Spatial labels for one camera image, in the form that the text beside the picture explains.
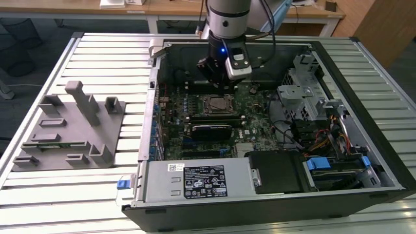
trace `white cable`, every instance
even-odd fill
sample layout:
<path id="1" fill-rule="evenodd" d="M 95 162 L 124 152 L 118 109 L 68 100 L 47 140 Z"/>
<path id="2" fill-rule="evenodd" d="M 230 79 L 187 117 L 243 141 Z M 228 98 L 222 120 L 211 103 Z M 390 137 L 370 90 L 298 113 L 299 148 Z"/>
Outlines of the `white cable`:
<path id="1" fill-rule="evenodd" d="M 36 87 L 44 87 L 43 85 L 39 85 L 39 84 L 11 84 L 8 86 L 36 86 Z"/>

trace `motherboard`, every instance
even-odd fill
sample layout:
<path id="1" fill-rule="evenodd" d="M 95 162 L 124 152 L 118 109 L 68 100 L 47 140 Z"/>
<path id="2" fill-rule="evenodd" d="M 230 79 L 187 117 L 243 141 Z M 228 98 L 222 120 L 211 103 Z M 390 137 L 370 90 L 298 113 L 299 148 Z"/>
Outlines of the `motherboard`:
<path id="1" fill-rule="evenodd" d="M 242 83 L 230 94 L 196 94 L 195 87 L 162 85 L 164 160 L 244 157 L 278 150 L 268 118 L 272 90 Z"/>

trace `barcode sticker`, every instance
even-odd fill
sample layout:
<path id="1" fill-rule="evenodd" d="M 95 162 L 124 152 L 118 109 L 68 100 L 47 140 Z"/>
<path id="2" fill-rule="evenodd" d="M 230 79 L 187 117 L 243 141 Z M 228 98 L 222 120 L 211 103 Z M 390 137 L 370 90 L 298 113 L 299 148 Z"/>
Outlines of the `barcode sticker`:
<path id="1" fill-rule="evenodd" d="M 170 163 L 168 171 L 170 172 L 183 172 L 184 163 Z"/>

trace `motherboard chip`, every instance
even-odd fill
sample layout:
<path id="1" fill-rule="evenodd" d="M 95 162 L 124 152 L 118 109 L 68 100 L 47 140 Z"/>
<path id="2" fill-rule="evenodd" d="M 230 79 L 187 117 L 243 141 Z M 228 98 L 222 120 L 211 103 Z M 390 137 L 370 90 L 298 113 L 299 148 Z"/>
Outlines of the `motherboard chip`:
<path id="1" fill-rule="evenodd" d="M 206 95 L 202 97 L 204 102 L 204 114 L 211 115 L 235 115 L 234 97 L 231 95 Z"/>

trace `blue latch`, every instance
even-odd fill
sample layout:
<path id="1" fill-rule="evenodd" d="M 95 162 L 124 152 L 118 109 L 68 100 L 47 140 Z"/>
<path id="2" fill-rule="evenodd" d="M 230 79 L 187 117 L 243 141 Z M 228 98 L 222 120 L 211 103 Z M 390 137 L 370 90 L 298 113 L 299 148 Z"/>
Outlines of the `blue latch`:
<path id="1" fill-rule="evenodd" d="M 131 180 L 119 180 L 118 190 L 131 189 Z"/>
<path id="2" fill-rule="evenodd" d="M 308 165 L 310 170 L 331 168 L 330 161 L 326 157 L 312 157 L 307 161 L 307 165 Z"/>
<path id="3" fill-rule="evenodd" d="M 370 167 L 371 166 L 371 162 L 370 162 L 370 159 L 367 156 L 362 156 L 362 160 L 363 160 L 363 163 L 366 165 L 366 167 Z"/>

